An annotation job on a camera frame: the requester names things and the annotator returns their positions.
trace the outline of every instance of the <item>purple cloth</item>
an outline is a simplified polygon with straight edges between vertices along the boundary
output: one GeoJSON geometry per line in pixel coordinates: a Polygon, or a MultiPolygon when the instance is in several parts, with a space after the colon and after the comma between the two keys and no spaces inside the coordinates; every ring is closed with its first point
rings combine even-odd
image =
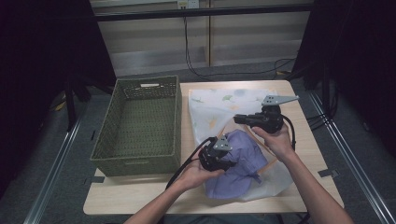
{"type": "Polygon", "coordinates": [[[261,183],[257,171],[268,163],[260,147],[247,133],[235,130],[225,135],[233,150],[222,160],[237,164],[223,175],[206,180],[208,198],[231,199],[245,194],[253,179],[261,183]]]}

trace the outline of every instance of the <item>human arm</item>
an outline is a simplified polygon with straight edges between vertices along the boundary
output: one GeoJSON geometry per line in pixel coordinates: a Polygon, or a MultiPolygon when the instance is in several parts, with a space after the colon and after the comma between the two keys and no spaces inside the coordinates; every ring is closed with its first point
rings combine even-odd
{"type": "Polygon", "coordinates": [[[353,223],[349,214],[319,184],[292,149],[286,124],[275,134],[269,134],[259,127],[253,127],[252,131],[262,137],[265,145],[286,165],[315,223],[353,223]]]}
{"type": "Polygon", "coordinates": [[[157,223],[182,193],[189,189],[197,188],[207,179],[222,175],[223,173],[223,170],[209,172],[202,167],[198,160],[192,161],[175,183],[131,216],[124,224],[157,223]]]}

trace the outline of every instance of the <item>basket handle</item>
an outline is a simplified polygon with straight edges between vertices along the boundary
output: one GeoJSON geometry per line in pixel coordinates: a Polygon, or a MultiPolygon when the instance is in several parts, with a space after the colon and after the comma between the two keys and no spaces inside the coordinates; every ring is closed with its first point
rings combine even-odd
{"type": "Polygon", "coordinates": [[[133,161],[125,161],[124,165],[142,165],[148,164],[149,160],[133,160],[133,161]]]}
{"type": "Polygon", "coordinates": [[[141,88],[150,88],[150,87],[158,87],[159,83],[140,83],[141,88]]]}

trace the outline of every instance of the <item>black cable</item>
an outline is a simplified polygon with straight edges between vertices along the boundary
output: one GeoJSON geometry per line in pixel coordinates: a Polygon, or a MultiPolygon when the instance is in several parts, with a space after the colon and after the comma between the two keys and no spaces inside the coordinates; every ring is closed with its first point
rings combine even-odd
{"type": "Polygon", "coordinates": [[[307,212],[305,214],[305,216],[303,217],[303,219],[297,224],[304,224],[304,223],[306,223],[309,220],[309,218],[311,218],[311,215],[309,214],[309,212],[307,212]]]}
{"type": "Polygon", "coordinates": [[[202,142],[192,153],[191,155],[186,159],[186,161],[178,168],[178,170],[175,172],[175,174],[172,176],[172,178],[169,180],[168,184],[166,185],[165,189],[168,189],[178,178],[178,176],[183,172],[184,168],[188,166],[192,162],[192,157],[197,153],[197,151],[207,142],[207,141],[212,141],[214,137],[208,137],[204,142],[202,142]]]}
{"type": "Polygon", "coordinates": [[[51,107],[49,110],[54,110],[56,109],[56,107],[58,107],[59,105],[63,104],[64,102],[66,102],[66,99],[62,100],[60,103],[56,104],[55,106],[51,107]]]}
{"type": "Polygon", "coordinates": [[[317,63],[318,63],[318,61],[313,61],[298,70],[293,69],[291,74],[289,74],[287,77],[285,77],[283,79],[287,80],[287,81],[292,81],[293,79],[295,79],[297,77],[302,77],[304,75],[304,72],[306,72],[307,70],[309,70],[310,68],[315,66],[317,63]]]}
{"type": "Polygon", "coordinates": [[[190,50],[189,50],[189,39],[188,39],[188,32],[187,32],[187,19],[184,17],[183,18],[184,21],[184,37],[185,37],[185,44],[186,44],[186,64],[189,67],[189,70],[194,73],[196,76],[207,80],[207,81],[212,81],[211,79],[207,78],[207,77],[213,77],[213,76],[227,76],[227,75],[258,75],[258,74],[264,74],[264,73],[269,73],[269,72],[273,72],[276,71],[278,68],[281,68],[283,66],[285,66],[286,64],[292,62],[291,61],[287,61],[285,63],[282,63],[280,66],[273,68],[273,69],[269,69],[269,70],[265,70],[265,71],[260,71],[260,72],[235,72],[235,73],[214,73],[214,74],[208,74],[208,75],[203,75],[203,74],[199,74],[195,71],[195,69],[192,67],[191,64],[191,58],[190,58],[190,50]]]}
{"type": "Polygon", "coordinates": [[[274,76],[271,78],[272,80],[275,80],[275,78],[276,78],[276,76],[277,76],[276,64],[277,64],[278,62],[285,61],[285,60],[288,60],[288,61],[287,61],[284,65],[286,65],[286,64],[288,64],[288,63],[294,61],[295,58],[293,58],[293,59],[279,59],[279,60],[276,60],[275,63],[274,63],[275,74],[274,74],[274,76]]]}
{"type": "Polygon", "coordinates": [[[296,132],[294,131],[293,123],[291,123],[291,120],[288,117],[284,116],[284,115],[282,115],[282,118],[285,119],[288,122],[288,124],[289,124],[289,126],[291,128],[291,147],[294,150],[296,150],[296,132]]]}
{"type": "Polygon", "coordinates": [[[276,217],[277,217],[277,222],[278,222],[279,224],[284,224],[284,223],[285,223],[285,222],[283,221],[282,216],[281,216],[280,214],[276,214],[276,217]]]}
{"type": "Polygon", "coordinates": [[[332,104],[330,106],[329,114],[323,113],[323,114],[320,114],[320,115],[317,115],[317,116],[307,119],[308,123],[310,123],[309,126],[311,128],[311,131],[317,130],[320,127],[322,127],[323,125],[328,124],[334,118],[334,116],[337,112],[337,109],[338,109],[338,93],[339,92],[338,92],[337,86],[334,86],[334,95],[332,96],[332,104]]]}

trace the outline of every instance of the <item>green plastic basket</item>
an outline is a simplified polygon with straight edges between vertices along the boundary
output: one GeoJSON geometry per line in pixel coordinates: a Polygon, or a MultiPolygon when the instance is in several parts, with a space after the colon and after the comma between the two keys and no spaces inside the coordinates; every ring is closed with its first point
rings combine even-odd
{"type": "Polygon", "coordinates": [[[119,79],[91,161],[106,176],[174,173],[180,128],[178,77],[119,79]]]}

